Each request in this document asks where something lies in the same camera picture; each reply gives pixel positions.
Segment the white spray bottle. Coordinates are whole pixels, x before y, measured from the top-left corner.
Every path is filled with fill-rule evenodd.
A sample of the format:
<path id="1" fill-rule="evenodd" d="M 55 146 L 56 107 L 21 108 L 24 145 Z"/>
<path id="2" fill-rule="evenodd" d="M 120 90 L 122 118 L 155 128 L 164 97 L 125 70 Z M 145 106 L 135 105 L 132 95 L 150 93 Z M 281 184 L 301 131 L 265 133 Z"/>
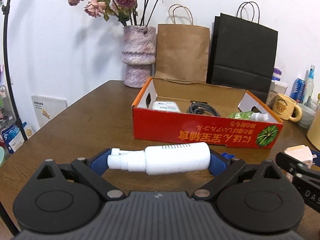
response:
<path id="1" fill-rule="evenodd" d="M 210 149 L 205 142 L 148 146 L 140 151 L 113 148 L 107 158 L 108 168 L 148 175 L 205 170 L 210 165 Z"/>

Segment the yellow bear mug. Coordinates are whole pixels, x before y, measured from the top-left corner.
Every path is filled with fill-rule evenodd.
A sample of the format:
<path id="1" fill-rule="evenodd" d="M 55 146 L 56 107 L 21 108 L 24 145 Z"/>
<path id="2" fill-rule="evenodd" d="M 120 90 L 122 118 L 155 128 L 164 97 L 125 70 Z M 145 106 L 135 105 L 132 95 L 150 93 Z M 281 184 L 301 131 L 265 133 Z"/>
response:
<path id="1" fill-rule="evenodd" d="M 303 112 L 295 100 L 285 94 L 278 93 L 273 104 L 272 110 L 283 120 L 299 122 Z"/>

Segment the purple white object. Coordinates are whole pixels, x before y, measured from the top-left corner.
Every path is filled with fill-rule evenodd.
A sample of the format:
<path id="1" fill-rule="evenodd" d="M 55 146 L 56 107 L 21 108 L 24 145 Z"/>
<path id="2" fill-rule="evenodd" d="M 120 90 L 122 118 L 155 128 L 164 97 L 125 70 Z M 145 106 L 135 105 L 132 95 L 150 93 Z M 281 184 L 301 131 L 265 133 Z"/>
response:
<path id="1" fill-rule="evenodd" d="M 280 81 L 281 80 L 282 71 L 278 68 L 273 69 L 272 80 Z"/>

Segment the black paper bag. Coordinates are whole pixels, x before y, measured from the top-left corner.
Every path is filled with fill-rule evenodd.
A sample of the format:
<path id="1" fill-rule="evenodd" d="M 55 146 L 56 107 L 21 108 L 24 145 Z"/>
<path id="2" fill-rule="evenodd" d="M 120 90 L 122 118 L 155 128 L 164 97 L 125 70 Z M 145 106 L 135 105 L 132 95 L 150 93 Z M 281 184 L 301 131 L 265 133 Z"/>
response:
<path id="1" fill-rule="evenodd" d="M 276 60 L 278 32 L 259 22 L 235 16 L 216 16 L 206 82 L 252 92 L 266 102 Z"/>

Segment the dried pink roses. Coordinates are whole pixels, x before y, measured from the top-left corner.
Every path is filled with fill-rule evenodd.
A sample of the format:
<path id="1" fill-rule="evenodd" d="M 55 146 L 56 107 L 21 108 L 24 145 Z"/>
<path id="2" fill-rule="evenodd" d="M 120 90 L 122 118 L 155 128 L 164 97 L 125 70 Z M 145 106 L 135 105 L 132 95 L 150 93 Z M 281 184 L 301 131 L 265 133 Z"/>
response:
<path id="1" fill-rule="evenodd" d="M 67 0 L 72 7 L 88 1 L 84 12 L 93 17 L 103 17 L 108 21 L 111 16 L 118 19 L 123 26 L 127 22 L 135 26 L 148 26 L 156 5 L 163 0 Z"/>

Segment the green transparent bottle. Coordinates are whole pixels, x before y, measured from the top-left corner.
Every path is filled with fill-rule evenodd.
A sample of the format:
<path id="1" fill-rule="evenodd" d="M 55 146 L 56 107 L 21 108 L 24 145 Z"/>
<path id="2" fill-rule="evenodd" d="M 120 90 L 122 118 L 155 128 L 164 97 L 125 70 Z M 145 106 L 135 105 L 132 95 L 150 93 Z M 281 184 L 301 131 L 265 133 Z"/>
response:
<path id="1" fill-rule="evenodd" d="M 230 119 L 235 120 L 249 120 L 258 122 L 267 122 L 269 116 L 267 113 L 255 113 L 253 111 L 232 113 L 228 116 Z"/>

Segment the clear food container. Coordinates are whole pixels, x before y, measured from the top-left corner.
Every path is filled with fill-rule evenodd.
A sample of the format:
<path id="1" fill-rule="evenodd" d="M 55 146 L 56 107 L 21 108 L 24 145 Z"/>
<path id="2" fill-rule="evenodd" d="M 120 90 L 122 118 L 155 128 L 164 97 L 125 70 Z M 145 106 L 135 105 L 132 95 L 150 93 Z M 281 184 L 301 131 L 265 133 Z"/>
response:
<path id="1" fill-rule="evenodd" d="M 274 105 L 274 102 L 276 100 L 277 95 L 280 94 L 285 94 L 286 90 L 288 88 L 288 84 L 277 81 L 277 80 L 272 80 L 270 84 L 270 88 L 268 91 L 267 99 L 266 99 L 266 105 L 269 108 L 272 108 Z"/>

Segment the cream thermos jug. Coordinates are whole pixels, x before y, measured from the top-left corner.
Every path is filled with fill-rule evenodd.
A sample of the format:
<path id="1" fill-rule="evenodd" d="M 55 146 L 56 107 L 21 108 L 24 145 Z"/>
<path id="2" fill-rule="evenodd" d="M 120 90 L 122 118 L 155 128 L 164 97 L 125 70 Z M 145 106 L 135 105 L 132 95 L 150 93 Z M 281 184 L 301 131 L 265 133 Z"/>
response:
<path id="1" fill-rule="evenodd" d="M 320 115 L 319 113 L 315 116 L 306 137 L 310 141 L 310 143 L 320 150 Z"/>

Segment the blue plastic lid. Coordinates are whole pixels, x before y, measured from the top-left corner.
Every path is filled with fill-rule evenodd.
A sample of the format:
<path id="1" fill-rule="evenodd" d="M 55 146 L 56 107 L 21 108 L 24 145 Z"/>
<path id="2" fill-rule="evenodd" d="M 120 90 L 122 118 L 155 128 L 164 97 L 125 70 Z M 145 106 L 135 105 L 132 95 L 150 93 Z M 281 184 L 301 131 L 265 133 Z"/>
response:
<path id="1" fill-rule="evenodd" d="M 233 159 L 235 157 L 235 155 L 228 153 L 222 153 L 221 155 L 226 159 Z"/>

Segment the clear jar with white beads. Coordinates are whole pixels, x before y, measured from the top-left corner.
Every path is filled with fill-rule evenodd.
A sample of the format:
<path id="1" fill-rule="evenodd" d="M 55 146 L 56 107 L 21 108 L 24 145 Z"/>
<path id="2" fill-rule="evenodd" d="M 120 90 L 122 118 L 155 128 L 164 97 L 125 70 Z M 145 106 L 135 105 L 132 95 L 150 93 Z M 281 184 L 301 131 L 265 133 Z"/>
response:
<path id="1" fill-rule="evenodd" d="M 152 104 L 152 110 L 176 113 L 181 112 L 178 105 L 173 101 L 155 101 Z"/>

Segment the white power adapter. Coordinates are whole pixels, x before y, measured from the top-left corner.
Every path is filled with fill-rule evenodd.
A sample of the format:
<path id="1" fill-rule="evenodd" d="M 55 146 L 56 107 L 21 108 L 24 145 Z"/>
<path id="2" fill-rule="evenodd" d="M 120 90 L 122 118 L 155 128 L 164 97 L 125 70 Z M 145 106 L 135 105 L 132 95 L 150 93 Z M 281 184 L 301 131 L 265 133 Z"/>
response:
<path id="1" fill-rule="evenodd" d="M 305 163 L 308 168 L 311 168 L 312 165 L 319 166 L 319 152 L 311 150 L 309 146 L 298 145 L 289 147 L 284 150 L 284 153 Z"/>

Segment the red cardboard box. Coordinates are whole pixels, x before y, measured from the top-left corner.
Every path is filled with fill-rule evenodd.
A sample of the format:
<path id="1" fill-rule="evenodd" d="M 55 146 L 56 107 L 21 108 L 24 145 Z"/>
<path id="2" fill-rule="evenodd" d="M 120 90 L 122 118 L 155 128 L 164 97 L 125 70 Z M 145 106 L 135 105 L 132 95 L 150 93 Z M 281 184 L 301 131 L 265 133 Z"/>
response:
<path id="1" fill-rule="evenodd" d="M 173 101 L 180 113 L 152 110 L 155 101 Z M 267 122 L 235 120 L 232 113 L 267 113 Z M 186 144 L 206 142 L 237 148 L 271 148 L 283 121 L 248 90 L 205 83 L 178 83 L 151 77 L 132 104 L 136 139 Z"/>

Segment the brown paper bag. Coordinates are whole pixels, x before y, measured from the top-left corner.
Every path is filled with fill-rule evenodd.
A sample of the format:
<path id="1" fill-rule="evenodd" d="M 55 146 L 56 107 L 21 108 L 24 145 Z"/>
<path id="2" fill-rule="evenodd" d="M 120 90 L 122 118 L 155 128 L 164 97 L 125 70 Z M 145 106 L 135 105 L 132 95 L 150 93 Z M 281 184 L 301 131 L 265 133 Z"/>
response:
<path id="1" fill-rule="evenodd" d="M 177 24 L 175 10 L 183 8 L 189 24 Z M 158 25 L 155 77 L 178 83 L 205 83 L 210 29 L 194 24 L 191 11 L 180 4 L 168 9 L 172 24 Z"/>

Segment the pink textured vase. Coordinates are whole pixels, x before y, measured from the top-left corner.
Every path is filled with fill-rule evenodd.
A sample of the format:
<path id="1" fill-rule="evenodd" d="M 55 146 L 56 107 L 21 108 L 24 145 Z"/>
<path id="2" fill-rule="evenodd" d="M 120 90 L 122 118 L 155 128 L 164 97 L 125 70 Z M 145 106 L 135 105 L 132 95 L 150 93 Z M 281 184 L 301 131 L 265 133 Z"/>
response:
<path id="1" fill-rule="evenodd" d="M 156 62 L 155 27 L 124 27 L 122 62 L 126 65 L 124 84 L 132 88 L 143 87 Z"/>

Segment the blue drink can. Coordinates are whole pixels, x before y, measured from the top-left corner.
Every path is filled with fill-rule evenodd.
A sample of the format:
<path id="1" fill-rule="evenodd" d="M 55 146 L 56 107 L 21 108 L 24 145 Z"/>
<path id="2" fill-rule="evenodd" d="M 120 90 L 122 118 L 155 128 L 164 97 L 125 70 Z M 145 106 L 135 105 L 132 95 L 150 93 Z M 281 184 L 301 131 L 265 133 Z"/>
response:
<path id="1" fill-rule="evenodd" d="M 290 98 L 295 100 L 297 103 L 302 103 L 304 94 L 305 81 L 297 78 L 292 86 Z"/>

